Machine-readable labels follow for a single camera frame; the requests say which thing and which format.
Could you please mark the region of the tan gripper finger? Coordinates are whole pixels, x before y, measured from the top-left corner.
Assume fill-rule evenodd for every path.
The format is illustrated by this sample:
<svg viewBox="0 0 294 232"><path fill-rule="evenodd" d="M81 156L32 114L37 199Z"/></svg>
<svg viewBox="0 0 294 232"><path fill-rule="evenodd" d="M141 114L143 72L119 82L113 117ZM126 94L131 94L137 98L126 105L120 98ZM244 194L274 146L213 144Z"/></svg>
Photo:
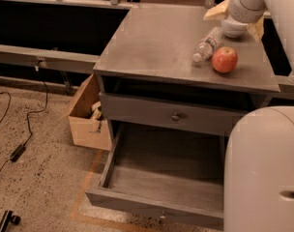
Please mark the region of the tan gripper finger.
<svg viewBox="0 0 294 232"><path fill-rule="evenodd" d="M228 7L230 4L230 0L224 0L209 9L206 14L203 16L205 21L209 20L224 20L228 17Z"/></svg>
<svg viewBox="0 0 294 232"><path fill-rule="evenodd" d="M249 23L247 30L256 42L260 42L264 35L264 16L260 17L256 22Z"/></svg>

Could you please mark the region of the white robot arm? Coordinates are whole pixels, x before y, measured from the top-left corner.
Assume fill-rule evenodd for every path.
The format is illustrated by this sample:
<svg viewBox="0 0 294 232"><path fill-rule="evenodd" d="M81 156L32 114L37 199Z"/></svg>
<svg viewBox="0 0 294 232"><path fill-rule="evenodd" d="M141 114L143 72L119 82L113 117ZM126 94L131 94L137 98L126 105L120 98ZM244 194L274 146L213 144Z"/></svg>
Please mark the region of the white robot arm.
<svg viewBox="0 0 294 232"><path fill-rule="evenodd" d="M269 12L294 75L294 0L229 0L206 20L254 23ZM269 106L234 127L224 165L223 232L294 232L294 106Z"/></svg>

